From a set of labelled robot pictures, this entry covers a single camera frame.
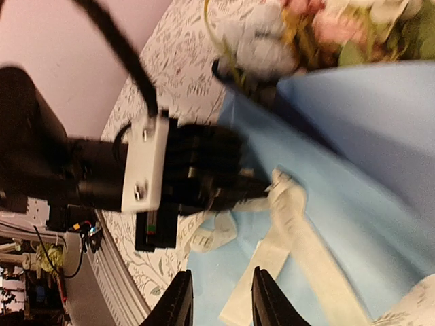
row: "wall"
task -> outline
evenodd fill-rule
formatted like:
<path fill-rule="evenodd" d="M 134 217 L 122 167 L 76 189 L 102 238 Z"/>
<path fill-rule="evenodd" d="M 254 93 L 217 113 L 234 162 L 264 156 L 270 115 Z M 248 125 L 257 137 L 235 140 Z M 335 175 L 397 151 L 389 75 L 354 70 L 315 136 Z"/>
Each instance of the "wall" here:
<path fill-rule="evenodd" d="M 99 0 L 140 52 L 171 0 Z M 99 137 L 126 80 L 108 45 L 71 0 L 6 0 L 0 65 L 22 65 L 74 135 Z"/>

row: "patterned surface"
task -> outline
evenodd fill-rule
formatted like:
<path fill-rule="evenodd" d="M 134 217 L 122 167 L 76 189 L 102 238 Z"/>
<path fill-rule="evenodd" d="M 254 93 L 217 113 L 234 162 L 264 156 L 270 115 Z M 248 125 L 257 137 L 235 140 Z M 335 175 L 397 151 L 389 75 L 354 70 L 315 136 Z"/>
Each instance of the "patterned surface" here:
<path fill-rule="evenodd" d="M 213 0 L 212 24 L 246 17 L 259 0 Z M 216 57 L 202 17 L 204 0 L 174 0 L 141 53 L 158 92 L 158 102 L 181 122 L 207 123 L 218 118 L 224 89 L 211 74 Z M 113 139 L 120 127 L 140 111 L 144 102 L 128 79 L 112 111 L 104 139 Z M 176 250 L 138 253 L 134 250 L 135 217 L 105 213 L 107 225 L 128 270 L 153 308 L 175 274 L 186 267 Z"/>

